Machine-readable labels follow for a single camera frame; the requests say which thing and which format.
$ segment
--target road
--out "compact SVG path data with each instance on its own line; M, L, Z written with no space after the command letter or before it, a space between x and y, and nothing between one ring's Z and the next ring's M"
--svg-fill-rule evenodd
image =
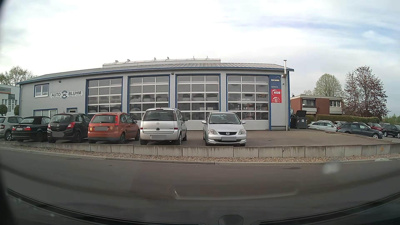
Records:
M61 157L2 147L0 157L4 182L16 192L87 213L147 221L217 224L221 216L237 214L250 224L323 213L400 191L400 160L202 165ZM324 174L329 167L338 172Z

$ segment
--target taillight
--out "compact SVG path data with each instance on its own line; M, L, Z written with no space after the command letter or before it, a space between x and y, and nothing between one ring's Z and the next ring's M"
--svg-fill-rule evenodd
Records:
M75 125L75 122L71 122L70 124L68 124L67 129L74 127L74 125Z

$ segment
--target gravel strip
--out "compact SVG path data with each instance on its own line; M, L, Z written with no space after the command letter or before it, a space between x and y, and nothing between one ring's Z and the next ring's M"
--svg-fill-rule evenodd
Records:
M331 160L359 160L359 159L382 159L400 157L400 153L370 155L370 156L351 156L351 157L267 157L267 158L214 158L214 157L185 157L185 156L161 156L161 155L136 155L130 153L102 153L102 152L89 152L80 150L66 150L55 148L40 148L25 145L9 145L8 147L16 149L26 149L41 152L52 153L67 153L76 155L94 155L115 158L129 158L129 159L161 159L161 160L179 160L179 161L206 161L206 162L277 162L277 163L290 163L290 162L328 162Z

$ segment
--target paved parking lot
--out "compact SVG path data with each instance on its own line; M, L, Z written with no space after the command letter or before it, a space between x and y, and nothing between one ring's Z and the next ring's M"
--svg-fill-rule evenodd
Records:
M321 145L371 145L382 143L382 140L372 138L357 137L354 135L343 135L335 133L325 133L314 130L292 130L292 131L248 131L247 147L256 146L321 146ZM400 142L397 138L385 138L387 141ZM140 145L134 139L127 140L127 144ZM170 145L170 142L152 142L149 145ZM188 140L182 141L184 146L204 146L202 131L189 131Z

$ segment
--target commercial building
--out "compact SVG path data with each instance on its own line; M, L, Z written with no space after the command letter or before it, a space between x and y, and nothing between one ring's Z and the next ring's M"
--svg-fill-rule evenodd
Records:
M301 94L290 98L290 107L294 113L297 110L306 110L307 115L341 115L342 97Z
M20 110L23 117L122 111L140 123L148 108L176 107L189 130L202 130L211 111L233 111L249 130L285 130L290 71L283 78L281 65L211 58L116 61L21 82Z
M14 108L19 104L20 88L10 85L0 84L1 104L7 106L7 116L14 116Z

